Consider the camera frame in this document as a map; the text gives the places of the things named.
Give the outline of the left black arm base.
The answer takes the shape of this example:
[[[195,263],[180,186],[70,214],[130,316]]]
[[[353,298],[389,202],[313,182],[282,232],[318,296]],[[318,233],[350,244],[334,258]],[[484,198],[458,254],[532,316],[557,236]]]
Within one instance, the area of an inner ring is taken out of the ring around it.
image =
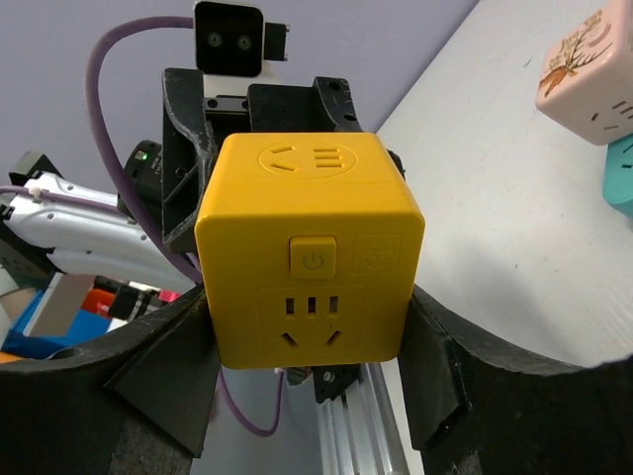
[[[326,400],[335,400],[358,380],[359,364],[329,365],[315,367],[289,367],[285,369],[285,378],[289,386],[299,386],[313,378],[315,399],[318,404]]]

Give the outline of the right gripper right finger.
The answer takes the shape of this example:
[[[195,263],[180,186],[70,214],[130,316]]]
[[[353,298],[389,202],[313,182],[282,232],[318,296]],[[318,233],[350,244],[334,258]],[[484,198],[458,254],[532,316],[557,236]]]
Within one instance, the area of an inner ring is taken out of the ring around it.
[[[628,474],[632,362],[583,368],[512,344],[421,289],[398,357],[427,474]]]

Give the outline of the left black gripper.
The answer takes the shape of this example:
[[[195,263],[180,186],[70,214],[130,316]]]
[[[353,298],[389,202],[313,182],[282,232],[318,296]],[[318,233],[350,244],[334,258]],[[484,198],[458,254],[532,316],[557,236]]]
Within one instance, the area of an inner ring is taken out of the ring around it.
[[[401,164],[361,128],[344,79],[221,85],[169,68],[162,107],[157,181],[133,188],[163,251],[279,250],[318,238],[348,252],[405,245]]]

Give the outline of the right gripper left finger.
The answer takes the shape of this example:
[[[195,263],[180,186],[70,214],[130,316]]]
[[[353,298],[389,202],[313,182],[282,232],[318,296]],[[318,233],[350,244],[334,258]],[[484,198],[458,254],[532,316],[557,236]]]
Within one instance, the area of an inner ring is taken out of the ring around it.
[[[1,366],[4,474],[188,474],[220,359],[203,287],[48,359]]]

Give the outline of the yellow cube socket adapter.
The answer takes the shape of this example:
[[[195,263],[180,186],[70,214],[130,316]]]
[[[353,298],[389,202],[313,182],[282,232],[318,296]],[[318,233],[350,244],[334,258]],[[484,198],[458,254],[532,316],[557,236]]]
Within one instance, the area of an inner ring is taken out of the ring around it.
[[[424,229],[374,134],[229,136],[195,225],[222,365],[395,358]]]

